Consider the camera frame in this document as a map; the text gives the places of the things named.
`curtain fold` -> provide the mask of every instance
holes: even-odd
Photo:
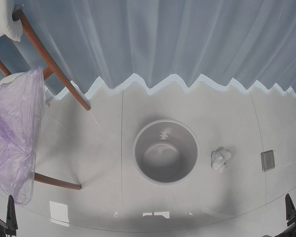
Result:
[[[189,87],[204,74],[296,92],[296,0],[14,0],[66,76],[86,93],[133,73],[151,88],[170,74]],[[0,38],[12,72],[47,67],[25,34]],[[46,80],[53,94],[63,85]]]

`translucent purple garbage bag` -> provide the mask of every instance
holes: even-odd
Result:
[[[33,195],[35,142],[45,111],[43,68],[0,85],[0,189],[16,204]]]

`crumpled plastic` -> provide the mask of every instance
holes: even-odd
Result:
[[[228,149],[213,151],[211,154],[211,167],[220,173],[226,168],[226,164],[231,160],[231,152]]]
[[[16,204],[32,199],[35,142],[45,112],[43,68],[0,85],[0,189]]]

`blue-gray pleated curtain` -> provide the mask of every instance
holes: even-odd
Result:
[[[85,93],[100,76],[114,88],[137,73],[149,88],[170,74],[189,87],[278,83],[296,92],[296,0],[14,0],[59,67]],[[25,34],[0,38],[12,72],[43,65]],[[53,94],[63,88],[46,80]]]

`tiled floor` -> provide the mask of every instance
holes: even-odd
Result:
[[[245,90],[236,81],[199,80],[188,89],[174,80],[153,89],[131,78],[114,90],[100,84],[91,111],[71,94],[47,94],[36,172],[82,190],[35,182],[31,202],[17,207],[20,236],[48,229],[53,236],[260,237],[285,229],[288,191],[296,206],[296,94],[260,84]],[[135,136],[158,119],[185,123],[199,140],[195,171],[176,185],[150,183],[134,166]],[[233,155],[222,173],[210,166],[219,147]],[[260,153],[270,149],[276,167],[263,173]],[[2,218],[4,197],[0,191]],[[51,222],[50,201],[67,205],[69,227]],[[143,217],[161,211],[170,218]]]

